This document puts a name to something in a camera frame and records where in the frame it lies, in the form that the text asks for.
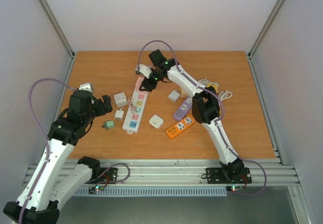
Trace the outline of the white cube socket adapter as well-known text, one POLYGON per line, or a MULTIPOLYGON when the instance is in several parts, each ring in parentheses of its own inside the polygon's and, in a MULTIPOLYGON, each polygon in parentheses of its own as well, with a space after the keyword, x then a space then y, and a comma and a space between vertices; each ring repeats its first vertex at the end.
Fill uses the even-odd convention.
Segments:
POLYGON ((118 108, 127 105, 127 98, 124 92, 117 93, 114 95, 114 101, 118 108))

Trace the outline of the white charger with pink cable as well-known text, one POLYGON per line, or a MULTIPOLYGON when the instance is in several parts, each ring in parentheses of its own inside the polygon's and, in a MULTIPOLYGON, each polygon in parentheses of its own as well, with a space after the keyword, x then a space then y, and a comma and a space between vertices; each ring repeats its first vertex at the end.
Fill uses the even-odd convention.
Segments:
MULTIPOLYGON (((129 106, 129 109, 132 111, 133 110, 132 97, 127 99, 127 105, 129 106)), ((124 111, 123 111, 123 107, 121 107, 120 109, 116 110, 115 119, 117 121, 120 121, 123 119, 123 116, 124 116, 124 111)))

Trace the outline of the white power strip pastel sockets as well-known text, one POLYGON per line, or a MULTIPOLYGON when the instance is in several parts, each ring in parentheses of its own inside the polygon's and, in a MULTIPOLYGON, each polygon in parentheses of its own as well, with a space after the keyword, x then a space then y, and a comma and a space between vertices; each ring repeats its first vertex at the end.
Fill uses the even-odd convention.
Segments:
POLYGON ((148 92, 134 90, 132 97, 128 100, 129 107, 122 126, 128 134, 139 131, 147 98, 148 92))

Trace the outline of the beige cube socket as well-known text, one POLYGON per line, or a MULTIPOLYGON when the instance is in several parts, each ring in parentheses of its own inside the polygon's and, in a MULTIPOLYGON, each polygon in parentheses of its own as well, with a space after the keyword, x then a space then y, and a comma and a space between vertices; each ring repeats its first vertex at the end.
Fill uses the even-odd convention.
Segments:
POLYGON ((188 97, 188 93, 183 88, 180 88, 180 97, 181 98, 188 97))

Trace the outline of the pink cube socket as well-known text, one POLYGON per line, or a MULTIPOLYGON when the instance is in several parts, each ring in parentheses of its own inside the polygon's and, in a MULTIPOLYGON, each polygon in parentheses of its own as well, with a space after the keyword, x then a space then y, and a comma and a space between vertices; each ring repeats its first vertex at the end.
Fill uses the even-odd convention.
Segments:
POLYGON ((138 79, 137 79, 137 81, 136 81, 136 83, 135 83, 135 90, 137 91, 137 92, 140 92, 140 86, 141 86, 141 83, 142 83, 142 81, 144 80, 144 78, 143 77, 138 77, 138 79))

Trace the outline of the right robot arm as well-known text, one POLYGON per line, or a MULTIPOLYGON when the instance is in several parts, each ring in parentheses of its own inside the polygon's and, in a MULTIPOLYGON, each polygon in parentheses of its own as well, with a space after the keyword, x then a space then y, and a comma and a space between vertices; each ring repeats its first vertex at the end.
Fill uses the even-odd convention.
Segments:
POLYGON ((154 68, 138 63, 136 74, 143 75, 144 79, 139 90, 151 92, 158 82, 168 79, 184 89, 192 98, 192 116, 202 124, 217 149, 222 175, 226 182, 232 183, 237 179, 247 179, 243 160, 238 156, 230 143, 220 117, 221 100, 212 87, 206 87, 191 75, 177 62, 176 58, 166 59, 160 50, 148 55, 154 68))

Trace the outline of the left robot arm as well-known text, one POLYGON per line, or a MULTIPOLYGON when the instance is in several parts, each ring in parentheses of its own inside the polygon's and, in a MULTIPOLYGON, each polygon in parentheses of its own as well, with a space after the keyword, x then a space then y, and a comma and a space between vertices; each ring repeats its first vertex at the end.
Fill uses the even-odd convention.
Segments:
POLYGON ((93 120, 112 110, 108 95, 97 99, 90 91, 74 91, 69 106, 50 126, 43 157, 28 185, 16 201, 6 203, 3 213, 16 223, 57 223, 73 193, 88 181, 99 181, 102 174, 99 160, 86 156, 56 186, 59 172, 77 142, 90 130, 93 120))

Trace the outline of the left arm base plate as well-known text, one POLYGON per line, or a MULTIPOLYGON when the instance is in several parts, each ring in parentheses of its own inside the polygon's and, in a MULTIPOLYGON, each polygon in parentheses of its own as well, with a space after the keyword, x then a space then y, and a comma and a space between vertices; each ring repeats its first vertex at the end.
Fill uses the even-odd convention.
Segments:
POLYGON ((98 176, 100 176, 98 179, 92 178, 90 181, 86 182, 86 184, 102 184, 106 182, 113 182, 117 180, 118 176, 118 168, 112 167, 108 171, 105 171, 107 167, 101 167, 100 172, 98 173, 98 176))

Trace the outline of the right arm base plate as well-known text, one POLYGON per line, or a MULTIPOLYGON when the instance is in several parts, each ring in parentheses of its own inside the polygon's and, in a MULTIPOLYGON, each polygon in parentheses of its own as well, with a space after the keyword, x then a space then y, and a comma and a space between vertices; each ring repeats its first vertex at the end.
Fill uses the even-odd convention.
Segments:
POLYGON ((243 168, 237 177, 231 181, 226 180, 220 167, 209 167, 205 169, 205 173, 200 176, 201 179, 207 180, 208 184, 251 184, 252 178, 249 168, 243 168))

